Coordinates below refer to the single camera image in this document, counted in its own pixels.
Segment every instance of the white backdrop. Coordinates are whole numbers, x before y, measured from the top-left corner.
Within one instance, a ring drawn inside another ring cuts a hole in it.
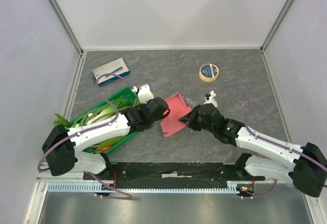
[[[260,46],[286,0],[57,0],[82,48]]]
[[[78,54],[47,0],[0,0],[0,223],[21,224]]]
[[[295,0],[267,49],[293,143],[327,155],[327,0]],[[327,207],[327,192],[323,193]]]

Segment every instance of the green plastic bin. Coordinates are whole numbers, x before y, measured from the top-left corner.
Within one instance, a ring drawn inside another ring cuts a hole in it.
[[[120,91],[118,91],[116,94],[114,94],[111,97],[109,97],[108,100],[109,101],[112,101],[112,100],[115,100],[115,99],[117,99],[117,98],[119,98],[121,96],[123,96],[124,99],[129,99],[132,104],[134,104],[134,101],[137,98],[136,94],[132,91],[131,87],[127,86],[127,87],[121,89]],[[85,115],[85,114],[89,113],[94,108],[99,108],[99,107],[101,107],[103,105],[106,105],[106,104],[107,104],[107,102],[106,101],[103,101],[103,102],[99,103],[98,105],[96,105],[95,107],[93,107],[90,110],[88,110],[87,112],[79,115],[77,118],[79,118],[82,115]],[[74,123],[77,118],[73,119],[71,121],[71,123]],[[137,133],[138,132],[134,132],[134,133],[132,133],[130,135],[125,136],[123,139],[121,139],[119,142],[117,142],[111,148],[109,148],[105,153],[106,154],[110,154],[111,152],[113,152],[114,150],[116,150],[119,146],[123,145],[130,138],[132,138],[133,136],[135,136]],[[90,153],[91,152],[88,148],[86,148],[84,151],[87,152],[87,153]]]

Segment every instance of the purple cable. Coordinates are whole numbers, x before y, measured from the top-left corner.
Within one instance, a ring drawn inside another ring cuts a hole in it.
[[[108,188],[112,191],[115,191],[117,193],[120,193],[120,194],[123,194],[127,197],[114,197],[114,196],[102,196],[102,198],[112,198],[114,200],[130,200],[131,198],[133,198],[132,195],[130,195],[129,193],[126,193],[126,192],[122,192],[122,191],[119,191],[118,189],[115,189],[114,187],[110,187],[108,186],[107,184],[105,184],[103,181],[101,181],[95,174],[93,174],[92,172],[86,172],[88,173],[90,176],[92,176],[94,179],[96,179],[99,183],[102,184],[102,186],[104,186],[105,188]]]
[[[279,143],[277,143],[277,142],[275,142],[275,141],[269,140],[269,139],[264,138],[264,137],[262,137],[262,136],[260,136],[260,135],[256,135],[256,134],[255,134],[255,133],[250,129],[250,127],[248,126],[248,117],[249,117],[249,115],[252,113],[252,105],[251,105],[250,99],[249,99],[248,95],[246,94],[246,92],[245,92],[244,90],[242,90],[241,88],[239,88],[239,87],[237,87],[237,86],[234,86],[234,85],[226,86],[226,87],[224,87],[224,88],[222,88],[222,89],[217,90],[217,92],[222,91],[222,90],[226,90],[226,89],[230,89],[230,88],[234,88],[234,89],[237,89],[237,90],[239,90],[240,92],[242,92],[243,95],[245,96],[247,102],[248,102],[248,105],[249,105],[249,112],[248,112],[248,114],[245,116],[245,119],[244,119],[244,126],[245,126],[245,128],[247,129],[247,131],[248,131],[252,136],[254,136],[254,137],[258,138],[258,139],[261,139],[261,140],[263,140],[263,141],[266,141],[266,142],[268,142],[268,143],[270,143],[270,144],[273,144],[273,145],[275,145],[275,146],[281,147],[281,148],[283,148],[283,149],[285,149],[285,150],[290,150],[290,147],[288,147],[288,146],[284,146],[284,145],[281,145],[281,144],[279,144]],[[296,154],[298,154],[298,155],[300,155],[300,156],[306,158],[307,160],[311,161],[312,163],[314,163],[315,165],[319,166],[321,169],[323,169],[324,171],[327,172],[327,168],[326,168],[325,166],[323,166],[322,164],[320,164],[318,161],[314,160],[313,158],[309,157],[308,155],[305,155],[305,154],[303,154],[303,153],[301,153],[301,152],[299,152],[299,151],[297,151],[297,150],[295,150],[295,149],[291,149],[291,152],[296,153]]]
[[[96,88],[97,88],[97,91],[99,92],[99,95],[103,98],[103,100],[105,100],[107,103],[109,103],[110,105],[112,105],[112,106],[114,107],[114,109],[115,109],[115,111],[116,111],[116,115],[115,115],[115,117],[114,117],[110,122],[108,122],[108,123],[103,123],[103,124],[101,124],[101,125],[94,126],[94,127],[91,127],[91,128],[83,129],[83,130],[80,131],[80,134],[83,134],[83,133],[88,132],[88,131],[92,131],[92,130],[99,129],[99,128],[101,128],[101,127],[105,127],[105,126],[109,125],[110,123],[113,123],[113,122],[118,118],[118,115],[119,115],[118,108],[117,108],[117,107],[116,107],[112,102],[110,102],[110,101],[109,101],[109,100],[108,100],[108,99],[107,99],[107,98],[106,98],[106,97],[101,93],[101,91],[100,91],[100,89],[99,89],[99,79],[102,78],[103,76],[110,76],[110,75],[113,75],[113,76],[116,76],[116,77],[122,79],[123,81],[125,81],[125,83],[126,83],[127,85],[129,85],[130,87],[133,88],[133,85],[132,85],[131,83],[129,83],[125,78],[123,78],[123,77],[121,77],[121,76],[119,76],[119,75],[117,75],[117,74],[115,74],[115,73],[105,73],[105,74],[99,76],[98,79],[97,79],[97,81],[96,81]],[[48,156],[48,155],[49,155],[49,154],[50,154],[54,149],[56,149],[56,148],[57,148],[58,146],[60,146],[61,144],[63,144],[63,143],[66,142],[67,140],[69,140],[69,139],[71,139],[71,138],[73,138],[73,137],[75,137],[75,136],[77,136],[77,135],[78,135],[78,133],[74,133],[74,134],[72,134],[72,135],[70,135],[70,136],[67,136],[67,137],[61,139],[61,140],[58,141],[56,144],[54,144],[54,145],[53,145],[53,146],[52,146],[48,151],[46,151],[46,153],[42,156],[42,158],[40,159],[39,163],[37,164],[37,169],[38,169],[38,171],[39,171],[39,172],[43,172],[43,171],[47,171],[47,170],[49,170],[49,168],[44,168],[44,169],[41,168],[42,162],[46,159],[46,157],[47,157],[47,156]],[[118,192],[118,193],[121,193],[121,194],[127,196],[127,197],[110,197],[110,196],[107,196],[107,197],[105,197],[105,198],[113,198],[113,199],[116,199],[116,200],[128,200],[128,199],[133,198],[133,196],[130,195],[130,194],[128,194],[128,193],[125,193],[125,192],[119,191],[119,190],[117,190],[117,189],[115,189],[115,188],[113,188],[113,187],[107,186],[104,182],[102,182],[99,178],[97,178],[95,174],[93,174],[93,173],[91,173],[91,172],[87,172],[87,173],[89,173],[89,174],[90,174],[94,179],[96,179],[98,182],[100,182],[103,186],[105,186],[105,187],[111,189],[112,191],[115,191],[115,192]]]
[[[253,199],[255,199],[255,198],[265,197],[265,196],[267,196],[268,194],[272,193],[272,192],[275,190],[276,186],[277,186],[277,179],[275,179],[275,181],[274,181],[274,185],[272,186],[272,188],[271,188],[268,192],[263,193],[263,194],[260,194],[260,195],[257,195],[257,196],[253,196],[253,197],[243,197],[242,199],[253,200]]]

